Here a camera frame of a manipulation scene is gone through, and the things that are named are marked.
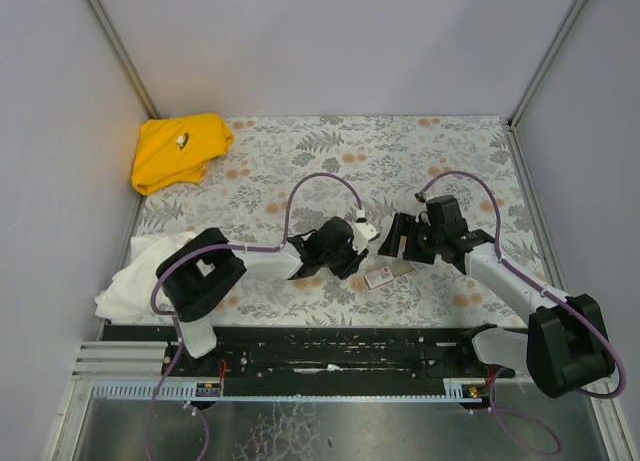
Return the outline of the red white staple box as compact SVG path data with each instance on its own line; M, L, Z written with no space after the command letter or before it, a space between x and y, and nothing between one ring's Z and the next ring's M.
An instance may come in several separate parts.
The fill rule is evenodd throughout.
M391 265L386 265L364 276L365 282L369 289L377 289L385 284L394 281L414 270L409 262L399 261Z

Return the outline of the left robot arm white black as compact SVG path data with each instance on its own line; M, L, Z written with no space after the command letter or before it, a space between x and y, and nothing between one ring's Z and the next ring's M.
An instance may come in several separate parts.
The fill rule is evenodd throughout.
M209 228L158 266L152 294L169 299L179 339L191 357L201 358L217 345L211 313L243 277L298 280L326 268L344 280L359 270L378 237L362 217L349 223L334 216L317 230L288 237L281 247L242 245Z

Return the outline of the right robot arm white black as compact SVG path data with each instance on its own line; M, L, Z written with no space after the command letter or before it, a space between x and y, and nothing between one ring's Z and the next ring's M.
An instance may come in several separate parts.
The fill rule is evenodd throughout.
M442 259L526 323L524 333L489 325L470 331L468 343L479 362L526 374L551 398L612 375L615 361L597 301L537 283L498 255L497 246L484 230L468 227L454 197L440 196L418 215L396 213L379 253L423 264Z

